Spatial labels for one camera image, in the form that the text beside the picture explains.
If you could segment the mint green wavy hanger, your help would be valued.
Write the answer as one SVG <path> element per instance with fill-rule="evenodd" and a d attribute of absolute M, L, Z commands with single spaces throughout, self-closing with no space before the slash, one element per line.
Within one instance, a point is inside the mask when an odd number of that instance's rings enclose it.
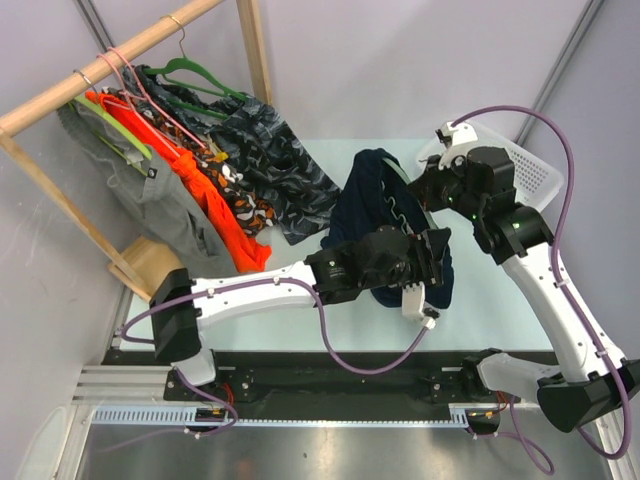
<path fill-rule="evenodd" d="M 390 155 L 382 157 L 383 176 L 380 180 L 382 198 L 391 215 L 392 225 L 407 235 L 417 235 L 436 229 L 433 217 L 409 192 L 409 177 L 399 162 Z"/>

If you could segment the navy blue shorts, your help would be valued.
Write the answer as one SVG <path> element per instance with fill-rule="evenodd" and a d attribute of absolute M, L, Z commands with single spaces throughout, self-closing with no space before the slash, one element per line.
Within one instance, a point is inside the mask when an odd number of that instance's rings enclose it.
<path fill-rule="evenodd" d="M 401 236 L 405 233 L 392 225 L 382 198 L 380 180 L 384 155 L 393 157 L 382 148 L 365 149 L 355 155 L 331 214 L 329 234 L 321 246 L 329 252 L 324 259 L 335 265 L 325 267 L 315 286 L 325 305 L 347 303 L 370 290 L 383 306 L 401 306 L 403 287 L 399 286 L 399 260 Z M 449 308 L 453 286 L 454 270 L 448 248 L 445 285 L 426 288 L 427 302 L 438 309 Z"/>

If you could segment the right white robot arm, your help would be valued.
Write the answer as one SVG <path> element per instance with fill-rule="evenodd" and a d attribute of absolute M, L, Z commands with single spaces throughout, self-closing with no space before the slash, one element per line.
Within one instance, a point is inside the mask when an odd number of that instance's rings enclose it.
<path fill-rule="evenodd" d="M 463 393 L 484 401 L 501 390 L 534 401 L 568 433 L 628 408 L 639 391 L 639 363 L 595 320 L 564 269 L 559 237 L 537 209 L 518 201 L 515 177 L 505 149 L 476 146 L 429 156 L 409 189 L 428 210 L 450 209 L 472 223 L 480 249 L 518 286 L 557 358 L 546 366 L 485 350 L 461 376 Z"/>

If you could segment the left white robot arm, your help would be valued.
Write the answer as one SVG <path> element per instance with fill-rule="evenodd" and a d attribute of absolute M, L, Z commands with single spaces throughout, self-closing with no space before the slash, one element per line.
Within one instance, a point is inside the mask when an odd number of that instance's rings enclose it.
<path fill-rule="evenodd" d="M 187 389 L 207 400 L 221 387 L 215 356 L 202 341 L 212 324 L 284 308 L 322 311 L 382 287 L 399 289 L 402 315 L 429 331 L 441 308 L 427 296 L 446 284 L 450 237 L 448 228 L 407 235 L 386 226 L 272 271 L 194 279 L 184 269 L 174 270 L 150 303 L 155 357 L 177 368 Z"/>

